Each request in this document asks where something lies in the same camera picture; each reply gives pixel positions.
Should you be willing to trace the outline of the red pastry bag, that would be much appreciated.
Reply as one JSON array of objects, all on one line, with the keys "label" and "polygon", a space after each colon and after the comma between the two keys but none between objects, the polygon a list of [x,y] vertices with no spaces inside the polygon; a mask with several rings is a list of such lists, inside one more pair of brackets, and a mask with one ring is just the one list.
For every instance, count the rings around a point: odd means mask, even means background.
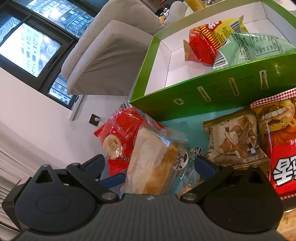
[{"label": "red pastry bag", "polygon": [[110,176],[128,169],[135,139],[142,126],[154,130],[164,128],[146,113],[125,102],[94,132],[107,153]]}]

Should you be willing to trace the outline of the clear bread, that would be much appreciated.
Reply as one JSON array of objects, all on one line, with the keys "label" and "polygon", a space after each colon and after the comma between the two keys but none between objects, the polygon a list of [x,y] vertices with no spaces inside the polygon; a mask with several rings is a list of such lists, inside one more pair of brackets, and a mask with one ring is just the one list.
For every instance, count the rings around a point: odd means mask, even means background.
[{"label": "clear bread", "polygon": [[125,194],[169,193],[188,139],[171,128],[140,127],[126,173]]}]

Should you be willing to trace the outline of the light green snack bag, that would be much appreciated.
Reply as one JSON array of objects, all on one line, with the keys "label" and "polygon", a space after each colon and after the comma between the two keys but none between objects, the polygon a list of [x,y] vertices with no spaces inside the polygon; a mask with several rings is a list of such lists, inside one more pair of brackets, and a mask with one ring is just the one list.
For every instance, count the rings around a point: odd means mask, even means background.
[{"label": "light green snack bag", "polygon": [[294,51],[295,46],[293,44],[273,35],[233,33],[218,50],[213,70],[220,70]]}]

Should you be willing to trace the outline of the yellow red crayfish snack bag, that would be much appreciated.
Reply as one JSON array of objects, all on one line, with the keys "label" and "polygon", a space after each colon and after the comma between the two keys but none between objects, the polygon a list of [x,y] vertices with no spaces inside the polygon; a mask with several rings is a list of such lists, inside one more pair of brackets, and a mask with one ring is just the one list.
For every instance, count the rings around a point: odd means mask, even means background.
[{"label": "yellow red crayfish snack bag", "polygon": [[204,24],[189,31],[189,40],[183,41],[185,61],[212,66],[218,50],[233,33],[247,33],[244,16]]}]

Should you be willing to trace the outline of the brown mushroom snack bag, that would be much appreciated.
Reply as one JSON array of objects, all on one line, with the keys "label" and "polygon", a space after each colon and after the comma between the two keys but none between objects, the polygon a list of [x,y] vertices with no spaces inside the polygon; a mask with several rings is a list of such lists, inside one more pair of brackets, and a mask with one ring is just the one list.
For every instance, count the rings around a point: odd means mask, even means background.
[{"label": "brown mushroom snack bag", "polygon": [[258,144],[257,120],[250,108],[203,122],[209,136],[207,158],[216,165],[270,170],[270,159]]}]

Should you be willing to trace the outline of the red cartoon snack bag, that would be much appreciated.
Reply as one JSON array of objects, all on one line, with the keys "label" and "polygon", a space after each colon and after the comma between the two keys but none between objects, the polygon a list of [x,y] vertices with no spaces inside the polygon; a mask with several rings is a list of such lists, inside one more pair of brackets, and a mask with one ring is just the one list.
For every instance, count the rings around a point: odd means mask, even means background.
[{"label": "red cartoon snack bag", "polygon": [[295,88],[250,104],[260,147],[270,159],[269,180],[281,199],[295,196]]}]

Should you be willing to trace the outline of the green cardboard box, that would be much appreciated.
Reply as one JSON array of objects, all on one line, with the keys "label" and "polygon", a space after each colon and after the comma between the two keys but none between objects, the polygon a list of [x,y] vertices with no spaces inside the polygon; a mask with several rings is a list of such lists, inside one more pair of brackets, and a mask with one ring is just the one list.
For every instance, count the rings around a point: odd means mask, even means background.
[{"label": "green cardboard box", "polygon": [[221,1],[154,35],[130,104],[158,121],[231,109],[295,87],[295,53],[214,71],[185,61],[191,28],[242,16],[251,33],[295,43],[295,15],[275,1]]}]

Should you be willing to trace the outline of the yellow cylindrical can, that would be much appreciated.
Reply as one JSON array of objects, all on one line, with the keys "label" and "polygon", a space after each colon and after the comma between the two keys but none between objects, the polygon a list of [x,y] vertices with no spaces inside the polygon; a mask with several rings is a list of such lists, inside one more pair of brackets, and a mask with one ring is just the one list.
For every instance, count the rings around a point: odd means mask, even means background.
[{"label": "yellow cylindrical can", "polygon": [[201,0],[185,0],[185,2],[193,12],[197,12],[206,7]]}]

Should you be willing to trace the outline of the black wall socket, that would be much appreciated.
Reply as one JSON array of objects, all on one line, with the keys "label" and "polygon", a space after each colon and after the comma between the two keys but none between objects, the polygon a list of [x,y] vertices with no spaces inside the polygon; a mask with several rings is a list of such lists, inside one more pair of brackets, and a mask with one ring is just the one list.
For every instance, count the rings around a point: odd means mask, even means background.
[{"label": "black wall socket", "polygon": [[95,114],[92,114],[89,119],[89,123],[92,124],[93,126],[98,126],[100,121],[101,121],[101,118],[96,116]]}]

